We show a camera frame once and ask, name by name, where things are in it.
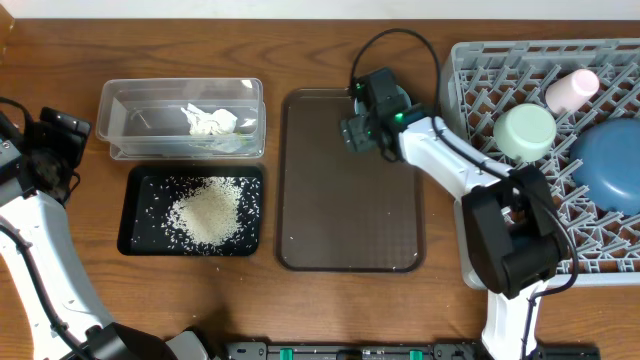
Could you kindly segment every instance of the brown tray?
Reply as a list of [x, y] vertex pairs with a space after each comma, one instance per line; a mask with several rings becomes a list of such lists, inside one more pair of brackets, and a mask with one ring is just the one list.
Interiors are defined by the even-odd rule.
[[296, 271], [408, 272], [425, 258], [416, 169], [351, 153], [346, 91], [302, 89], [283, 103], [276, 257]]

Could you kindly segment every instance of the clear plastic container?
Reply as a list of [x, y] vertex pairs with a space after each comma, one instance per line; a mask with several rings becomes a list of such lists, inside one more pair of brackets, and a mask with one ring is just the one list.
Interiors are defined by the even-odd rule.
[[[188, 104], [231, 112], [232, 134], [191, 135]], [[102, 89], [96, 135], [116, 160], [257, 158], [264, 152], [266, 114], [258, 79], [111, 80]]]

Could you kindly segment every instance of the blue bowl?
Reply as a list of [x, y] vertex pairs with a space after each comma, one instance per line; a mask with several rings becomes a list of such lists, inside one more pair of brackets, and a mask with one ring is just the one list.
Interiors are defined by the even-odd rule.
[[640, 119], [611, 119], [586, 131], [571, 148], [571, 161], [584, 162], [574, 173], [578, 186], [606, 211], [640, 213]]

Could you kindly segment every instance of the pink cup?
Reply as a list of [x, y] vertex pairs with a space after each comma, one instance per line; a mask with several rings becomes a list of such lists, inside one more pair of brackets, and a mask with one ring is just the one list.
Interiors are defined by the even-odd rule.
[[586, 104], [599, 88], [598, 75], [591, 70], [580, 69], [551, 84], [545, 98], [555, 114], [573, 113]]

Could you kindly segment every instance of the wire rack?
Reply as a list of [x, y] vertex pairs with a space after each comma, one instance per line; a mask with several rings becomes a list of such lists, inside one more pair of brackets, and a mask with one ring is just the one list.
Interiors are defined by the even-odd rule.
[[[556, 80], [586, 68], [600, 78], [600, 89], [573, 114], [556, 116], [557, 135], [550, 152], [531, 164], [549, 182], [560, 221], [576, 244], [579, 284], [640, 284], [640, 215], [625, 216], [599, 209], [586, 186], [571, 174], [582, 165], [569, 151], [580, 134], [608, 119], [640, 118], [640, 39], [460, 43], [445, 67], [441, 93], [443, 113], [459, 136], [500, 162], [515, 168], [493, 138], [498, 117], [514, 106], [546, 107], [544, 93]], [[509, 213], [505, 221], [512, 223]], [[558, 266], [569, 274], [570, 261]], [[552, 282], [563, 283], [568, 275]]]

